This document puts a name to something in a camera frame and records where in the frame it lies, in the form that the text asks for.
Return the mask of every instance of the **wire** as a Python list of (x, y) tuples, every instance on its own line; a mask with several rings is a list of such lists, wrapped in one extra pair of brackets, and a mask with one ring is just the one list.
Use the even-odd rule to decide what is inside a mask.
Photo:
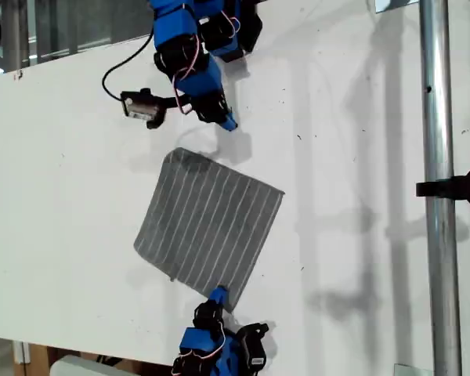
[(201, 41), (200, 41), (200, 39), (198, 38), (198, 36), (196, 34), (195, 34), (195, 38), (197, 39), (197, 50), (195, 51), (195, 55), (193, 56), (193, 60), (190, 64), (190, 66), (187, 68), (186, 73), (181, 77), (181, 81), (184, 80), (186, 77), (188, 77), (188, 74), (190, 74), (190, 72), (193, 70), (193, 66), (197, 62), (198, 54), (201, 50)]
[(150, 36), (148, 37), (148, 39), (146, 40), (146, 42), (144, 42), (144, 45), (141, 46), (141, 48), (139, 48), (136, 52), (134, 52), (130, 57), (128, 57), (127, 59), (125, 59), (124, 61), (122, 61), (121, 63), (115, 65), (114, 67), (112, 67), (111, 69), (108, 70), (108, 72), (105, 73), (105, 75), (103, 76), (103, 80), (101, 81), (101, 85), (103, 85), (103, 89), (105, 92), (107, 92), (107, 94), (112, 97), (113, 99), (117, 100), (118, 102), (121, 102), (122, 99), (121, 98), (118, 98), (117, 96), (113, 95), (110, 90), (108, 90), (107, 86), (106, 86), (106, 80), (108, 78), (108, 76), (115, 70), (117, 70), (118, 68), (120, 67), (123, 67), (125, 64), (127, 64), (129, 61), (131, 61), (132, 59), (134, 59), (136, 56), (138, 56), (151, 42), (151, 39), (154, 37), (154, 29), (151, 28), (151, 32), (150, 32)]
[(223, 346), (225, 345), (225, 342), (226, 342), (226, 336), (225, 336), (225, 331), (223, 330), (222, 328), (222, 322), (219, 321), (219, 327), (221, 327), (221, 334), (222, 334), (222, 344), (212, 353), (210, 353), (209, 355), (207, 356), (199, 356), (202, 360), (206, 360), (206, 359), (209, 359), (209, 358), (212, 358), (214, 355), (216, 355), (217, 353), (219, 353), (221, 351), (221, 349), (223, 348)]
[(174, 76), (172, 77), (172, 87), (174, 89), (174, 97), (175, 97), (175, 102), (176, 104), (178, 105), (178, 108), (179, 108), (179, 111), (181, 112), (181, 114), (183, 115), (188, 115), (192, 110), (193, 108), (190, 108), (187, 112), (185, 112), (185, 110), (183, 109), (183, 106), (181, 106), (181, 99), (179, 97), (179, 94), (178, 94), (178, 88), (176, 87), (176, 78), (178, 76), (178, 74), (180, 74), (181, 72), (183, 71), (186, 71), (188, 68), (187, 67), (184, 67), (184, 68), (181, 68), (180, 70), (178, 70)]
[(236, 21), (236, 22), (237, 22), (238, 28), (237, 28), (237, 31), (236, 31), (236, 32), (238, 33), (238, 32), (240, 31), (240, 28), (242, 27), (242, 23), (240, 23), (240, 21), (239, 21), (238, 18), (236, 18), (236, 17), (230, 17), (230, 19), (231, 19), (232, 21)]
[[(232, 36), (230, 37), (231, 38), (235, 38), (235, 35), (237, 35), (237, 33), (240, 31), (240, 27), (241, 27), (241, 24), (240, 24), (240, 21), (236, 18), (236, 17), (228, 17), (225, 13), (224, 10), (221, 11), (221, 13), (223, 14), (223, 16), (226, 18), (226, 20), (228, 22), (230, 22), (230, 25), (232, 26), (232, 29), (233, 29), (233, 34)], [(238, 23), (238, 29), (235, 28), (235, 25), (233, 25), (233, 22), (232, 20), (235, 20), (237, 23)]]

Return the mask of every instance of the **white stripe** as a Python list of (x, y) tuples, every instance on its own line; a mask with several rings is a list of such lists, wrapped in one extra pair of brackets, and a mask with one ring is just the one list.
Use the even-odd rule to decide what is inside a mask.
[[(171, 157), (169, 158), (169, 163), (172, 162), (172, 154), (174, 152), (171, 152)], [(148, 211), (149, 215), (147, 217), (145, 217), (145, 220), (147, 220), (147, 224), (143, 224), (143, 229), (142, 229), (142, 236), (141, 236), (141, 241), (139, 242), (138, 246), (136, 247), (136, 250), (138, 251), (141, 251), (141, 247), (143, 246), (143, 242), (146, 238), (146, 233), (148, 232), (148, 229), (150, 228), (150, 224), (151, 224), (151, 219), (153, 217), (153, 213), (155, 211), (155, 209), (157, 208), (157, 205), (158, 205), (158, 201), (160, 201), (160, 197), (162, 195), (162, 190), (164, 189), (164, 185), (165, 185), (165, 182), (167, 182), (167, 177), (169, 176), (169, 172), (171, 171), (170, 168), (167, 168), (167, 171), (165, 173), (165, 177), (164, 177), (164, 183), (161, 185), (160, 187), (160, 190), (158, 191), (158, 195), (157, 195), (157, 200), (155, 201), (155, 205), (154, 205), (154, 208), (153, 209), (150, 209)]]
[[(204, 260), (204, 265), (202, 266), (201, 272), (198, 273), (197, 279), (195, 280), (195, 283), (193, 284), (193, 289), (195, 289), (195, 288), (197, 287), (198, 280), (201, 278), (201, 275), (202, 275), (202, 273), (204, 272), (205, 266), (207, 265), (207, 261), (209, 260), (209, 257), (211, 256), (212, 249), (213, 249), (213, 247), (214, 247), (214, 244), (215, 244), (215, 242), (216, 242), (216, 239), (218, 239), (219, 231), (221, 230), (222, 224), (225, 222), (226, 213), (228, 212), (228, 208), (230, 207), (230, 204), (231, 204), (231, 202), (232, 202), (233, 194), (234, 194), (235, 191), (237, 190), (237, 187), (238, 187), (238, 183), (239, 183), (239, 182), (240, 182), (240, 176), (238, 177), (237, 183), (235, 184), (235, 187), (233, 188), (232, 193), (230, 194), (230, 198), (229, 198), (229, 200), (228, 200), (228, 205), (226, 206), (225, 212), (223, 213), (222, 218), (221, 218), (221, 221), (219, 222), (218, 230), (216, 231), (216, 235), (214, 236), (214, 240), (212, 241), (211, 247), (209, 248), (209, 252), (207, 253), (207, 257), (206, 257), (205, 260)], [(246, 187), (245, 187), (244, 196), (245, 196), (245, 193), (248, 191), (249, 182), (250, 182), (250, 180), (248, 179), (248, 184), (247, 184)], [(234, 220), (235, 217), (237, 216), (238, 209), (240, 208), (240, 204), (241, 204), (241, 203), (242, 203), (242, 201), (239, 202), (239, 204), (238, 204), (238, 206), (237, 206), (237, 210), (235, 211), (235, 216), (233, 217), (233, 220)], [(231, 226), (230, 226), (230, 230), (228, 231), (228, 233), (230, 233), (230, 231), (231, 231), (231, 229), (232, 229), (233, 220), (232, 220), (232, 224), (231, 224)], [(227, 238), (227, 237), (228, 237), (228, 234), (225, 236), (225, 241), (223, 242), (222, 247), (225, 246), (226, 238)], [(221, 255), (221, 251), (218, 252), (218, 257), (216, 258), (216, 261), (214, 262), (214, 264), (213, 264), (213, 266), (212, 266), (212, 271), (214, 271), (216, 265), (218, 264), (218, 259), (219, 259), (219, 255)]]
[(225, 249), (225, 245), (226, 245), (226, 241), (228, 240), (228, 236), (230, 235), (230, 233), (232, 232), (232, 228), (233, 228), (233, 224), (235, 223), (235, 219), (237, 218), (237, 215), (238, 215), (238, 212), (240, 210), (240, 206), (242, 205), (242, 201), (244, 200), (245, 198), (245, 194), (247, 193), (248, 191), (248, 188), (249, 188), (249, 184), (251, 183), (251, 180), (248, 179), (248, 184), (246, 185), (245, 187), (245, 191), (244, 191), (244, 194), (242, 195), (242, 198), (240, 199), (240, 202), (238, 203), (238, 206), (237, 206), (237, 210), (235, 211), (235, 215), (233, 216), (233, 219), (232, 219), (232, 222), (230, 224), (230, 228), (228, 229), (228, 232), (226, 233), (226, 236), (225, 236), (225, 240), (222, 242), (222, 246), (221, 246), (221, 250), (219, 251), (218, 253), (218, 257), (216, 257), (216, 260), (214, 261), (214, 264), (212, 264), (212, 271), (211, 271), (211, 275), (209, 276), (209, 278), (207, 279), (207, 282), (205, 282), (205, 285), (204, 287), (202, 288), (202, 290), (205, 290), (205, 288), (208, 286), (209, 282), (211, 282), (211, 279), (212, 279), (212, 276), (214, 275), (214, 271), (216, 270), (216, 267), (218, 266), (218, 261), (219, 261), (219, 258), (221, 257), (221, 254), (222, 254), (222, 251), (223, 249)]
[(261, 209), (259, 210), (258, 218), (256, 219), (256, 222), (254, 222), (254, 226), (252, 227), (251, 236), (249, 237), (248, 242), (245, 244), (245, 248), (244, 248), (244, 251), (242, 252), (242, 256), (241, 256), (240, 259), (238, 260), (237, 268), (235, 268), (235, 271), (233, 272), (232, 279), (231, 279), (230, 282), (226, 285), (227, 287), (229, 287), (229, 286), (232, 284), (233, 279), (234, 279), (235, 276), (237, 275), (238, 268), (240, 268), (240, 264), (242, 263), (242, 260), (244, 259), (245, 252), (247, 251), (247, 249), (248, 249), (248, 247), (249, 247), (249, 244), (251, 243), (252, 235), (254, 235), (254, 231), (256, 230), (256, 227), (258, 226), (258, 222), (259, 222), (259, 220), (260, 220), (260, 218), (261, 218), (261, 214), (263, 213), (263, 209), (265, 208), (266, 202), (268, 201), (268, 197), (269, 197), (269, 194), (270, 194), (271, 191), (272, 191), (272, 189), (269, 188), (269, 189), (268, 189), (268, 194), (266, 195), (266, 198), (265, 198), (265, 202), (263, 202), (263, 205), (261, 205)]
[(178, 206), (179, 198), (181, 197), (181, 193), (183, 192), (183, 188), (185, 187), (185, 181), (186, 181), (186, 178), (188, 177), (188, 173), (190, 172), (190, 169), (191, 169), (191, 164), (188, 166), (188, 169), (186, 170), (185, 177), (183, 178), (183, 182), (181, 183), (181, 189), (179, 190), (178, 197), (175, 199), (175, 203), (174, 203), (174, 206), (172, 207), (171, 215), (169, 216), (169, 220), (167, 222), (167, 225), (165, 226), (165, 231), (162, 234), (162, 240), (160, 242), (160, 245), (158, 246), (157, 252), (155, 253), (155, 256), (152, 262), (155, 262), (155, 259), (160, 254), (160, 250), (162, 249), (162, 244), (164, 243), (164, 240), (165, 240), (165, 234), (167, 233), (167, 230), (169, 230), (169, 226), (171, 225), (172, 216), (174, 215), (174, 211), (176, 207)]
[(188, 282), (188, 280), (190, 278), (190, 275), (191, 275), (191, 272), (193, 272), (193, 269), (195, 269), (195, 263), (197, 262), (198, 255), (201, 253), (200, 250), (202, 249), (202, 246), (204, 245), (204, 242), (205, 242), (205, 238), (207, 237), (207, 234), (209, 233), (209, 229), (211, 228), (212, 220), (214, 219), (214, 217), (216, 215), (216, 212), (218, 211), (219, 203), (221, 202), (221, 199), (222, 199), (222, 193), (225, 191), (225, 186), (226, 186), (226, 183), (228, 182), (228, 178), (230, 177), (231, 173), (232, 172), (229, 170), (228, 174), (226, 175), (225, 182), (223, 183), (222, 188), (221, 188), (221, 193), (219, 194), (219, 197), (218, 197), (218, 202), (216, 202), (216, 206), (214, 208), (214, 211), (212, 212), (212, 216), (211, 216), (211, 219), (209, 220), (209, 224), (207, 226), (207, 229), (205, 230), (204, 238), (202, 239), (201, 245), (198, 247), (198, 250), (197, 250), (197, 253), (195, 255), (195, 259), (194, 259), (193, 264), (191, 266), (190, 272), (186, 276), (186, 279), (185, 279), (185, 282), (184, 282), (185, 284), (186, 284), (186, 282)]
[(172, 234), (171, 243), (169, 245), (169, 248), (168, 248), (167, 252), (165, 253), (165, 257), (162, 260), (161, 264), (163, 264), (165, 262), (165, 260), (167, 259), (167, 256), (169, 256), (169, 252), (171, 251), (172, 244), (174, 243), (175, 233), (178, 231), (179, 225), (181, 224), (181, 221), (183, 220), (183, 215), (185, 214), (186, 206), (188, 205), (188, 201), (190, 200), (191, 193), (193, 192), (193, 188), (195, 187), (195, 183), (197, 182), (197, 178), (200, 175), (199, 172), (201, 170), (201, 166), (202, 165), (199, 163), (198, 164), (198, 171), (195, 174), (195, 179), (193, 180), (193, 183), (191, 183), (190, 192), (188, 193), (188, 197), (186, 198), (185, 204), (183, 205), (183, 211), (181, 211), (181, 215), (179, 216), (178, 224), (175, 225), (174, 233)]
[[(179, 250), (181, 250), (181, 246), (183, 245), (183, 241), (185, 240), (186, 233), (188, 232), (188, 229), (190, 228), (191, 220), (193, 219), (193, 216), (195, 215), (195, 211), (197, 210), (197, 206), (198, 206), (199, 200), (201, 198), (202, 191), (204, 190), (205, 183), (207, 182), (207, 177), (209, 175), (209, 172), (211, 171), (211, 167), (212, 167), (212, 163), (209, 164), (208, 170), (205, 172), (204, 182), (202, 183), (201, 191), (199, 192), (199, 194), (197, 196), (197, 201), (195, 202), (195, 206), (193, 206), (193, 210), (190, 214), (190, 219), (188, 220), (188, 224), (186, 225), (186, 229), (183, 232), (183, 237), (181, 238), (181, 241), (179, 242), (179, 246), (178, 246)], [(221, 171), (221, 168), (218, 170), (218, 173), (216, 174), (215, 181), (217, 180), (220, 171)], [(174, 260), (172, 260), (171, 267), (174, 265), (175, 260), (178, 257), (178, 253), (176, 253), (176, 255), (174, 257)]]
[[(179, 162), (179, 164), (181, 164), (183, 162), (184, 154), (185, 154), (185, 150), (183, 149), (182, 153), (181, 153), (181, 161)], [(178, 177), (178, 172), (179, 172), (180, 168), (181, 168), (181, 166), (178, 166), (178, 168), (175, 170), (174, 180), (172, 181), (172, 185), (171, 185), (171, 192), (172, 192), (172, 189), (174, 188), (175, 180)], [(167, 208), (167, 203), (169, 202), (169, 199), (171, 198), (171, 192), (169, 192), (169, 195), (167, 196), (167, 200), (165, 200), (164, 210), (162, 210), (162, 213), (160, 214), (160, 218), (158, 219), (157, 225), (155, 226), (154, 237), (151, 238), (150, 245), (148, 246), (148, 249), (146, 250), (146, 253), (143, 254), (145, 258), (151, 252), (151, 246), (154, 244), (155, 237), (157, 236), (157, 230), (160, 227), (160, 222), (162, 220), (162, 217), (164, 216), (165, 209)]]
[(188, 259), (188, 255), (190, 254), (190, 250), (191, 250), (191, 246), (193, 244), (193, 241), (195, 240), (195, 236), (197, 235), (197, 231), (198, 231), (198, 227), (201, 225), (202, 223), (202, 219), (204, 218), (204, 214), (205, 214), (205, 210), (207, 209), (207, 206), (209, 205), (209, 201), (211, 200), (211, 196), (212, 196), (212, 192), (214, 191), (214, 187), (216, 186), (216, 183), (218, 181), (218, 177), (219, 177), (219, 173), (221, 172), (221, 168), (218, 169), (218, 173), (216, 174), (216, 177), (214, 179), (214, 184), (212, 184), (212, 188), (211, 188), (211, 192), (209, 193), (209, 196), (208, 196), (208, 199), (207, 199), (207, 204), (205, 205), (204, 207), (204, 211), (202, 212), (202, 216), (201, 216), (201, 219), (200, 221), (198, 221), (197, 223), (197, 228), (195, 229), (195, 233), (193, 234), (193, 237), (191, 238), (191, 242), (190, 242), (190, 246), (188, 247), (188, 251), (186, 251), (186, 256), (185, 258), (183, 259), (183, 263), (181, 264), (181, 267), (179, 268), (179, 271), (177, 273), (177, 276), (179, 277), (179, 274), (181, 273), (181, 270), (183, 270), (183, 267), (185, 266), (185, 261), (186, 259)]
[[(281, 196), (278, 196), (277, 197), (277, 202), (275, 203), (275, 206), (273, 207), (273, 211), (272, 211), (272, 215), (269, 217), (269, 221), (268, 223), (266, 223), (266, 228), (265, 228), (265, 231), (263, 232), (263, 236), (261, 237), (261, 240), (259, 241), (259, 244), (258, 244), (258, 247), (256, 248), (257, 250), (260, 249), (260, 247), (262, 246), (262, 242), (265, 240), (266, 238), (266, 234), (268, 233), (269, 231), (269, 225), (272, 223), (272, 218), (273, 216), (275, 215), (275, 211), (278, 207), (278, 204), (281, 200)], [(238, 290), (237, 290), (237, 293), (235, 294), (235, 299), (233, 300), (234, 302), (236, 302), (239, 298), (239, 295), (240, 293), (242, 292), (241, 289), (243, 286), (245, 286), (245, 282), (246, 282), (246, 279), (249, 278), (249, 275), (250, 275), (250, 271), (252, 270), (252, 266), (254, 265), (254, 262), (255, 262), (255, 258), (256, 256), (259, 255), (259, 251), (256, 251), (256, 253), (254, 253), (254, 255), (252, 256), (252, 260), (251, 260), (251, 263), (249, 264), (249, 267), (248, 267), (248, 270), (247, 272), (245, 273), (245, 276), (244, 276), (244, 279), (242, 280), (242, 284), (240, 284)]]
[(218, 283), (216, 284), (216, 286), (219, 286), (219, 284), (222, 282), (222, 278), (225, 276), (226, 269), (228, 268), (228, 265), (230, 264), (230, 261), (232, 260), (233, 251), (235, 251), (235, 249), (237, 248), (238, 241), (240, 239), (240, 235), (242, 235), (242, 233), (244, 232), (245, 223), (247, 222), (249, 214), (252, 211), (252, 207), (254, 206), (254, 203), (256, 201), (256, 197), (258, 196), (260, 188), (261, 188), (261, 184), (258, 184), (258, 189), (256, 190), (256, 193), (255, 193), (254, 197), (252, 198), (251, 206), (249, 207), (249, 210), (245, 215), (244, 221), (242, 222), (242, 226), (240, 227), (240, 232), (238, 233), (237, 239), (235, 240), (235, 244), (233, 245), (232, 250), (230, 252), (230, 256), (228, 258), (228, 261), (225, 263), (225, 268), (222, 270), (221, 277), (219, 278)]

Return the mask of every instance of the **red and white wire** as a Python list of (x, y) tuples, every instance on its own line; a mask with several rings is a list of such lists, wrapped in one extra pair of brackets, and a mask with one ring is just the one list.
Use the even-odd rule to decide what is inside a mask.
[[(228, 17), (228, 15), (225, 13), (224, 10), (222, 10), (221, 13), (226, 18), (226, 20), (230, 22), (230, 25), (232, 25), (233, 34), (230, 38), (235, 38), (235, 35), (237, 35), (237, 33), (240, 31), (240, 27), (241, 27), (240, 21), (236, 17)], [(235, 28), (235, 25), (233, 25), (233, 21), (236, 21), (238, 23), (237, 29)]]

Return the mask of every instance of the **black clamp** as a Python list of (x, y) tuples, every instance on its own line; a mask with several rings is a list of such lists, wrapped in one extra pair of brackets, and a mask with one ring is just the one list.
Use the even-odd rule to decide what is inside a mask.
[[(167, 109), (178, 106), (175, 98), (154, 96), (150, 89), (139, 92), (122, 92), (120, 94), (125, 116), (146, 121), (148, 129), (157, 129), (165, 121)], [(186, 95), (179, 97), (182, 106), (190, 102)]]
[(209, 376), (212, 362), (202, 360), (199, 356), (182, 355), (172, 365), (172, 374), (182, 376)]
[(251, 324), (237, 332), (243, 352), (243, 361), (249, 374), (257, 374), (266, 365), (266, 353), (262, 339), (269, 331), (268, 324)]
[(230, 113), (225, 93), (222, 90), (192, 97), (190, 102), (192, 108), (197, 112), (198, 120), (205, 123), (223, 124)]
[(221, 304), (209, 299), (195, 309), (193, 325), (197, 329), (210, 331), (211, 337), (215, 341), (221, 335), (220, 324), (223, 324)]
[(418, 197), (439, 197), (450, 200), (467, 200), (470, 203), (470, 172), (466, 176), (453, 176), (437, 182), (418, 183)]

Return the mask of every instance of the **black cable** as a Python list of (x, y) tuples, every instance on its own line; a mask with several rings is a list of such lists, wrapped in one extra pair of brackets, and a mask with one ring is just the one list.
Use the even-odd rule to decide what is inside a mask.
[(154, 37), (154, 29), (151, 28), (151, 32), (150, 32), (150, 36), (148, 37), (148, 39), (146, 40), (146, 42), (144, 42), (144, 45), (141, 46), (140, 49), (138, 49), (136, 52), (134, 52), (134, 54), (132, 54), (130, 57), (128, 57), (127, 59), (125, 59), (124, 61), (122, 61), (121, 63), (115, 65), (114, 67), (112, 67), (111, 69), (108, 70), (108, 72), (105, 73), (105, 75), (103, 76), (103, 80), (101, 81), (101, 84), (103, 85), (103, 89), (105, 92), (107, 92), (107, 94), (112, 97), (113, 99), (117, 100), (118, 102), (121, 102), (122, 99), (118, 98), (117, 96), (113, 95), (110, 90), (108, 90), (107, 86), (106, 86), (106, 80), (108, 78), (108, 76), (110, 75), (111, 72), (117, 70), (118, 68), (120, 67), (123, 67), (125, 64), (127, 64), (129, 61), (131, 61), (132, 59), (134, 59), (136, 56), (138, 56), (151, 42), (151, 39)]

